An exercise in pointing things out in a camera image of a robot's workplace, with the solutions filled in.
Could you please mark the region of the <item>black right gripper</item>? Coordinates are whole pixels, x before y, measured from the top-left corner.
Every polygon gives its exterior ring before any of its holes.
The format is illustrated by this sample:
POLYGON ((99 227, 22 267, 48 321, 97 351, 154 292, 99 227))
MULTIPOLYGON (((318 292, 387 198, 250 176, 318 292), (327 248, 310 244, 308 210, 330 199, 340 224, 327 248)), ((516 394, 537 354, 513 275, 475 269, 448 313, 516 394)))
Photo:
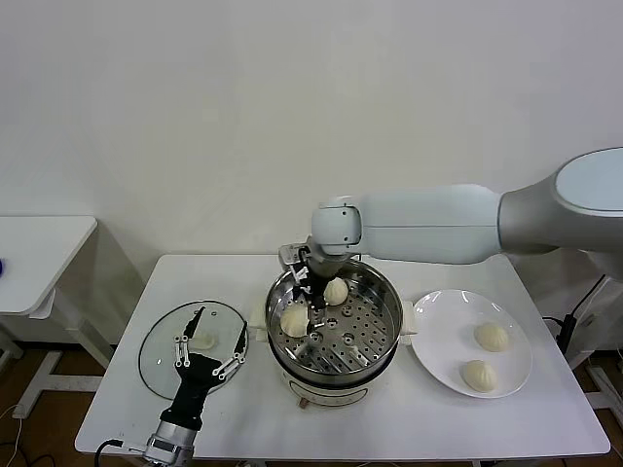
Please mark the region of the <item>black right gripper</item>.
POLYGON ((311 299, 309 304, 309 334, 325 325, 327 303, 322 294, 327 285, 326 267, 319 262, 293 264, 289 270, 294 281, 294 299, 311 299))

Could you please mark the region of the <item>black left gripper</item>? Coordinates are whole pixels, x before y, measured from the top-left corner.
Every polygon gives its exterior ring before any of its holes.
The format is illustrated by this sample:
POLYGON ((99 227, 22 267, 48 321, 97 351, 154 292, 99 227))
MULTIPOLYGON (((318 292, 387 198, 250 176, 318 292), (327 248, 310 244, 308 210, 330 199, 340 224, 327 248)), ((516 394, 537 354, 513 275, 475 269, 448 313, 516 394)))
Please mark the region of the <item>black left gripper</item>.
POLYGON ((160 421, 200 431, 202 411, 210 389, 220 384, 219 378, 228 378, 245 362, 246 325, 238 335, 233 355, 221 364, 219 360, 189 352, 189 341, 194 336, 205 307, 194 312, 180 336, 174 341, 174 366, 180 368, 180 384, 171 406, 160 415, 160 421))

